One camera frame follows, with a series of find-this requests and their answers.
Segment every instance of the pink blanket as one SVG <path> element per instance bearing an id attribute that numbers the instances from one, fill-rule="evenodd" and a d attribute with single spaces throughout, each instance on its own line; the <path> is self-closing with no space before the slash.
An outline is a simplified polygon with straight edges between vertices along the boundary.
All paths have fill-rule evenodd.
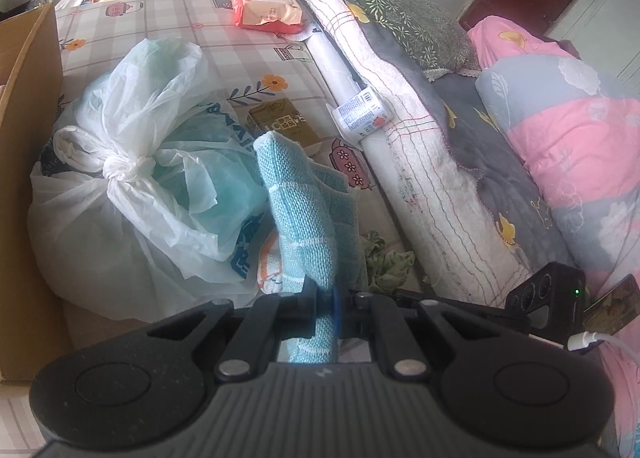
<path id="1" fill-rule="evenodd" d="M 572 56 L 506 56 L 476 86 L 531 173 L 556 226 L 601 297 L 625 276 L 640 282 L 640 100 Z M 640 354 L 640 318 L 617 337 Z M 638 368 L 600 348 L 616 391 L 616 431 L 630 456 L 638 424 Z"/>
<path id="2" fill-rule="evenodd" d="M 533 37 L 513 21 L 489 16 L 468 31 L 471 42 L 478 52 L 482 69 L 490 68 L 502 57 L 526 53 L 550 53 L 571 57 L 557 43 L 545 43 Z"/>

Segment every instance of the barcode sticker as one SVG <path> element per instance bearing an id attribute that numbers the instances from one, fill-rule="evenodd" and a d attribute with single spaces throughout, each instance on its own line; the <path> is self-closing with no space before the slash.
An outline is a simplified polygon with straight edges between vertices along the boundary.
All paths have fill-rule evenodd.
<path id="1" fill-rule="evenodd" d="M 342 136 L 355 142 L 388 123 L 392 114 L 387 111 L 373 89 L 365 88 L 332 110 L 332 117 L 342 131 Z"/>

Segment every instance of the red package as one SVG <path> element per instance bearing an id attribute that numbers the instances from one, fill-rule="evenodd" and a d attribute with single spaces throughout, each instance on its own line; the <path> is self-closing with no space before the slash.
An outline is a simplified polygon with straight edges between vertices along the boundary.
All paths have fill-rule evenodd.
<path id="1" fill-rule="evenodd" d="M 236 25 L 274 34 L 302 31 L 302 9 L 295 0 L 231 0 Z"/>

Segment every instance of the green cloth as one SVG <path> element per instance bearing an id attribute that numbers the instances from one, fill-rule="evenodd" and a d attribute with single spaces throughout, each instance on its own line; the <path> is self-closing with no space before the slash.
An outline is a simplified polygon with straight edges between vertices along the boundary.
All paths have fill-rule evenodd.
<path id="1" fill-rule="evenodd" d="M 409 270 L 414 264 L 413 252 L 385 250 L 384 239 L 371 231 L 360 237 L 369 277 L 369 291 L 391 294 L 405 284 Z"/>
<path id="2" fill-rule="evenodd" d="M 351 1 L 368 18 L 393 33 L 427 79 L 433 81 L 460 71 L 463 75 L 471 75 L 464 70 L 480 70 L 476 50 L 466 32 L 435 3 L 423 0 Z"/>

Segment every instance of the yellow flower print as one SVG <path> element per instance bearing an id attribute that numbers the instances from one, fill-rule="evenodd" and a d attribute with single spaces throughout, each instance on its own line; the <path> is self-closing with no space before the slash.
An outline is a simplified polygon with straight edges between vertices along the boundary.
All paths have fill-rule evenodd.
<path id="1" fill-rule="evenodd" d="M 362 10 L 358 5 L 354 5 L 353 3 L 347 2 L 347 6 L 349 7 L 349 10 L 351 11 L 351 13 L 358 19 L 359 22 L 361 23 L 369 22 L 369 18 L 364 13 L 364 10 Z"/>
<path id="2" fill-rule="evenodd" d="M 78 48 L 82 48 L 86 41 L 84 39 L 72 39 L 71 41 L 62 45 L 64 50 L 68 50 L 72 52 L 73 50 L 77 50 Z"/>
<path id="3" fill-rule="evenodd" d="M 265 75 L 262 78 L 262 84 L 268 86 L 270 90 L 275 92 L 281 92 L 289 88 L 289 83 L 287 83 L 283 77 L 273 74 Z"/>
<path id="4" fill-rule="evenodd" d="M 489 126 L 494 128 L 495 131 L 500 133 L 500 130 L 498 129 L 498 125 L 491 118 L 491 115 L 489 115 L 488 113 L 483 113 L 483 112 L 481 112 L 480 110 L 478 110 L 476 108 L 474 108 L 474 109 L 476 110 L 476 113 L 479 115 L 479 117 L 482 118 L 482 120 L 484 120 Z"/>
<path id="5" fill-rule="evenodd" d="M 498 37 L 505 41 L 511 41 L 512 43 L 517 44 L 520 48 L 524 48 L 527 44 L 527 40 L 524 39 L 520 32 L 500 32 Z"/>
<path id="6" fill-rule="evenodd" d="M 456 119 L 458 117 L 452 111 L 452 109 L 449 108 L 449 106 L 447 105 L 447 103 L 445 101 L 442 101 L 442 104 L 444 104 L 444 107 L 447 110 L 447 113 L 449 114 L 449 127 L 453 130 L 456 127 Z"/>
<path id="7" fill-rule="evenodd" d="M 498 213 L 498 217 L 500 218 L 500 223 L 496 222 L 495 228 L 500 232 L 504 243 L 509 248 L 519 247 L 516 243 L 516 226 L 502 216 L 502 213 Z"/>

